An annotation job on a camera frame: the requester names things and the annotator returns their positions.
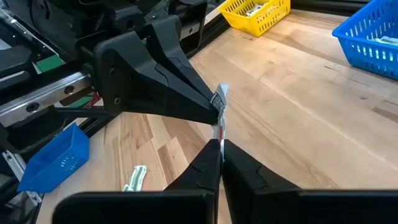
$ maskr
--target yellow basket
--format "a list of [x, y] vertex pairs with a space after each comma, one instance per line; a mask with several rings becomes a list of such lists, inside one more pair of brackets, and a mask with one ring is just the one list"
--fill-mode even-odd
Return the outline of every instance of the yellow basket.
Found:
[[[256, 4], [262, 7], [247, 16]], [[231, 27], [259, 37], [290, 12], [290, 0], [226, 0], [219, 10]]]

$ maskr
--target wooden tabletop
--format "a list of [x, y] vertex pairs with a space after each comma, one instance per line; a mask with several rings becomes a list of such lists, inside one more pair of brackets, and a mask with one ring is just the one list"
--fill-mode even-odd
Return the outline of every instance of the wooden tabletop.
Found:
[[[212, 90], [230, 84], [226, 136], [313, 189], [398, 189], [397, 82], [351, 67], [332, 30], [346, 18], [290, 15], [255, 38], [235, 29], [191, 59]], [[76, 192], [121, 190], [146, 165], [162, 190], [212, 137], [205, 124], [123, 113], [90, 139], [90, 160], [42, 202], [38, 222]], [[223, 188], [219, 223], [230, 223]]]

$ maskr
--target blue plastic basket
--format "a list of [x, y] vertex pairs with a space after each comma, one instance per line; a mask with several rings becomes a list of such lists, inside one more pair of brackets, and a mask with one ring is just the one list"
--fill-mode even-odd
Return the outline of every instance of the blue plastic basket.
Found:
[[398, 1], [373, 0], [333, 31], [350, 64], [398, 79], [398, 47], [372, 41], [398, 38]]
[[30, 158], [18, 191], [51, 192], [88, 160], [89, 139], [73, 123]]

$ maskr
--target metal bracket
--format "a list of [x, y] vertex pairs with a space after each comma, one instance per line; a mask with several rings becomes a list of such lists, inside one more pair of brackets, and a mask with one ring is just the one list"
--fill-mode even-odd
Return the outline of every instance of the metal bracket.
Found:
[[[26, 168], [26, 163], [21, 155], [13, 154], [7, 150], [2, 154], [2, 156], [7, 161], [17, 179], [21, 181]], [[29, 196], [35, 206], [42, 202], [42, 197], [37, 192], [26, 192], [26, 194]]]

